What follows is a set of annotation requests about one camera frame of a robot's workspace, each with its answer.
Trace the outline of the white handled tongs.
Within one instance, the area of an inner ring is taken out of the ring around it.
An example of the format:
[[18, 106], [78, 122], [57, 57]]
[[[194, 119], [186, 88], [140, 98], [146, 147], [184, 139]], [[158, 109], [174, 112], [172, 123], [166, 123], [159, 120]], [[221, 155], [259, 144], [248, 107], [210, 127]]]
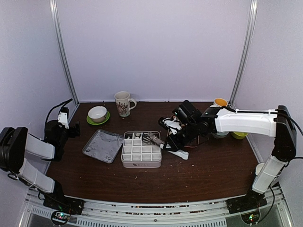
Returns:
[[155, 136], [151, 132], [143, 133], [142, 141], [146, 144], [156, 145], [156, 146], [160, 147], [162, 150], [167, 151], [175, 156], [178, 156], [178, 157], [182, 158], [183, 160], [188, 160], [188, 158], [189, 158], [188, 152], [180, 150], [180, 149], [177, 151], [173, 151], [172, 148], [168, 144], [165, 144], [164, 141], [159, 139], [157, 136]]

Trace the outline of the bunny tin lid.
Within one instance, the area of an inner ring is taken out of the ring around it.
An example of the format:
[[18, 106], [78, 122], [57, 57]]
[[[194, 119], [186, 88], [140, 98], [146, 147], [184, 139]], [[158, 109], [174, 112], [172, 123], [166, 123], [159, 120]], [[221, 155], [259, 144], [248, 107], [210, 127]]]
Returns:
[[82, 149], [88, 157], [111, 164], [116, 158], [124, 138], [120, 134], [97, 130]]

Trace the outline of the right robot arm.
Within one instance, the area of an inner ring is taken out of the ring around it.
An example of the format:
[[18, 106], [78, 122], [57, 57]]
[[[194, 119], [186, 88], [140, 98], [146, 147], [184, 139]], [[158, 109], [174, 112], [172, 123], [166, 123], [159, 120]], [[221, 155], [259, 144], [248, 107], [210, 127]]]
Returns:
[[257, 169], [256, 177], [243, 197], [246, 208], [254, 208], [271, 183], [284, 167], [296, 156], [296, 126], [286, 106], [265, 111], [232, 109], [211, 105], [203, 113], [185, 100], [173, 116], [158, 120], [158, 124], [170, 131], [163, 148], [176, 152], [198, 136], [219, 132], [244, 132], [273, 137], [274, 148], [267, 161]]

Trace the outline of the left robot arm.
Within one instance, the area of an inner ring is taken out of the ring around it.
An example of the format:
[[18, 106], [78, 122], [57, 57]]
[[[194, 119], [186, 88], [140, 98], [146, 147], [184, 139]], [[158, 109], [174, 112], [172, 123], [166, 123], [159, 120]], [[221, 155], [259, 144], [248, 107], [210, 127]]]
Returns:
[[69, 138], [80, 135], [79, 123], [69, 125], [69, 109], [63, 106], [56, 120], [45, 123], [45, 137], [39, 139], [26, 127], [6, 127], [0, 133], [0, 168], [14, 180], [38, 189], [58, 210], [71, 207], [62, 185], [40, 172], [25, 157], [26, 153], [45, 161], [61, 161]]

